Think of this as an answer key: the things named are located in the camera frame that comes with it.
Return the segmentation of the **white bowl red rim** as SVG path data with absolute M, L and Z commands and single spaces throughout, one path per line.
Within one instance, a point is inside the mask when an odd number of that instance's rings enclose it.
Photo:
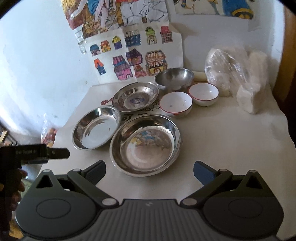
M 181 91 L 165 94 L 159 102 L 162 112 L 172 118 L 186 116 L 191 111 L 192 105 L 191 96 Z
M 200 82 L 192 85 L 188 90 L 193 102 L 199 106 L 213 105 L 219 97 L 219 90 L 213 84 Z

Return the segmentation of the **coloured cartoon poster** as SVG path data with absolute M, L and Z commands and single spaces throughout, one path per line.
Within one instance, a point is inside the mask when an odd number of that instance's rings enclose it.
M 86 53 L 85 39 L 94 35 L 137 24 L 167 22 L 165 1 L 61 1 L 80 52 Z

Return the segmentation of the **steel plate with sticker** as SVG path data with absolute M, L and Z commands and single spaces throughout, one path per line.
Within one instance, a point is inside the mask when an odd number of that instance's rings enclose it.
M 135 82 L 118 90 L 112 105 L 122 113 L 138 111 L 151 105 L 158 97 L 159 89 L 152 82 Z

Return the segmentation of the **deep steel bowl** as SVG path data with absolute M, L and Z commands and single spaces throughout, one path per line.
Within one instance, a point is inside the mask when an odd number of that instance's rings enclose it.
M 163 92 L 186 90 L 194 80 L 194 73 L 187 68 L 169 68 L 158 73 L 154 81 Z

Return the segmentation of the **medium steel plate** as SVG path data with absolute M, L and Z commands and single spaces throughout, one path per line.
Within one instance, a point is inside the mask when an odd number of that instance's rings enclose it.
M 86 113 L 75 125 L 72 143 L 79 150 L 93 150 L 105 145 L 120 126 L 120 112 L 113 106 L 101 106 Z

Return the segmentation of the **large steel plate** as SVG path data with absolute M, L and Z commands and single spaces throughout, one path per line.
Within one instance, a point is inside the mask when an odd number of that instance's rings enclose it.
M 146 114 L 124 123 L 111 139 L 112 164 L 132 177 L 149 177 L 169 168 L 179 156 L 181 133 L 161 114 Z

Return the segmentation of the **white lumpy wrapped block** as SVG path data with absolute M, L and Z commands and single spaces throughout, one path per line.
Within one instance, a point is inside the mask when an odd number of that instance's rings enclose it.
M 236 93 L 238 105 L 250 114 L 257 114 L 263 106 L 268 84 L 267 55 L 264 52 L 251 52 L 247 78 Z

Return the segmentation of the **bear cartoon poster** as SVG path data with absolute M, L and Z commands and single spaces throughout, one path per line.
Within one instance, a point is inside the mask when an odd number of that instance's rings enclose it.
M 166 1 L 171 4 L 178 15 L 216 15 L 236 17 L 246 20 L 254 18 L 254 11 L 246 0 L 200 0 L 200 1 Z

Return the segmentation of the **clear plastic bag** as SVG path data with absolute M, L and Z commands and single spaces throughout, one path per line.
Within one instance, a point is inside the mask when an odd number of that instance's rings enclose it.
M 212 48 L 206 57 L 208 83 L 216 86 L 223 97 L 236 96 L 249 78 L 248 54 L 242 47 Z

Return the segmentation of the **houses drawing paper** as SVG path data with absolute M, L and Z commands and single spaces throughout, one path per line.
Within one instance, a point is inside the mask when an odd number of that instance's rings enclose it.
M 98 84 L 153 81 L 169 68 L 183 67 L 181 34 L 169 22 L 111 30 L 85 40 Z

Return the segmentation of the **bag of apples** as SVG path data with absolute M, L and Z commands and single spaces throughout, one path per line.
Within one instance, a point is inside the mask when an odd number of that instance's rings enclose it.
M 45 144 L 49 148 L 53 147 L 56 133 L 57 133 L 56 128 L 46 128 L 45 130 L 43 130 L 41 134 L 41 143 Z

